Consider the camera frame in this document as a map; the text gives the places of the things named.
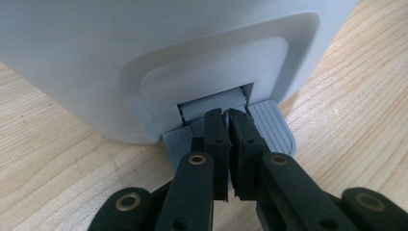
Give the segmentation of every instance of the light wood surface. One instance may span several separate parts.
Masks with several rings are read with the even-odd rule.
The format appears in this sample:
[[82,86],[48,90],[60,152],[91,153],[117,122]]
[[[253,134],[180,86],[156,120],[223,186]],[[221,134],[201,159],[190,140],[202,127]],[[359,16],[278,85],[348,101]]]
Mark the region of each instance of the light wood surface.
[[[310,81],[280,106],[295,158],[324,190],[367,187],[405,211],[407,5],[359,2]],[[110,194],[172,178],[162,144],[101,136],[3,64],[0,124],[1,230],[86,230]],[[260,230],[255,204],[216,202],[214,229]]]

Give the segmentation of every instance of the rectangular opening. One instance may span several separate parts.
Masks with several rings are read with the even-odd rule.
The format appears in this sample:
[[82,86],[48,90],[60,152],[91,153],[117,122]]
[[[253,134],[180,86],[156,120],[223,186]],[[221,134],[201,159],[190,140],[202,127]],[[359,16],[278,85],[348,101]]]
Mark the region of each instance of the rectangular opening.
[[244,110],[246,106],[245,92],[251,87],[252,84],[248,84],[179,104],[177,106],[180,116],[184,124],[189,124],[204,117],[206,112],[215,108],[221,108],[223,111],[229,108]]

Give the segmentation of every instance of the metal screw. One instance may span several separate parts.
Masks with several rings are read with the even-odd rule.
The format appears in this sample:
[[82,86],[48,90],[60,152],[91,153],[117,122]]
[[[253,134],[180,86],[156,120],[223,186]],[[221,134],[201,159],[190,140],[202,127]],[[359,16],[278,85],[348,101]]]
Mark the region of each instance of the metal screw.
[[271,156],[270,161],[278,166],[284,166],[285,164],[288,163],[288,159],[281,156]]
[[116,201],[118,211],[126,212],[135,209],[140,205],[141,197],[135,192],[130,192],[123,195]]
[[202,165],[206,162],[207,160],[205,159],[205,157],[201,156],[201,155],[193,155],[189,157],[189,162],[192,165],[195,166],[199,166]]
[[358,192],[355,197],[357,202],[366,209],[370,209],[375,212],[381,212],[385,209],[384,203],[373,195],[365,192]]

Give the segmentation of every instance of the wooden table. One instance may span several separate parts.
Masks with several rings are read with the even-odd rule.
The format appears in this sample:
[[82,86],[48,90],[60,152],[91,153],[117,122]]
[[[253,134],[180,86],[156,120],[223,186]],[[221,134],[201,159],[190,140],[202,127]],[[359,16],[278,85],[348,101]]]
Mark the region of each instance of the wooden table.
[[[296,159],[326,191],[367,187],[408,210],[408,2],[359,2],[310,81],[280,106]],[[94,132],[0,64],[0,229],[85,230],[113,192],[172,178],[164,146]],[[260,230],[216,202],[215,230]]]

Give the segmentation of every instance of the white plastic device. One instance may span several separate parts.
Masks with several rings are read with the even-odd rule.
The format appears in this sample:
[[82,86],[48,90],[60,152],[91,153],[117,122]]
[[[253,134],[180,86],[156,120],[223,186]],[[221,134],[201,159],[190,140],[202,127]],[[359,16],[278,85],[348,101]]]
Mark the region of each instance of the white plastic device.
[[154,143],[177,105],[295,93],[355,0],[1,1],[0,61],[100,133]]

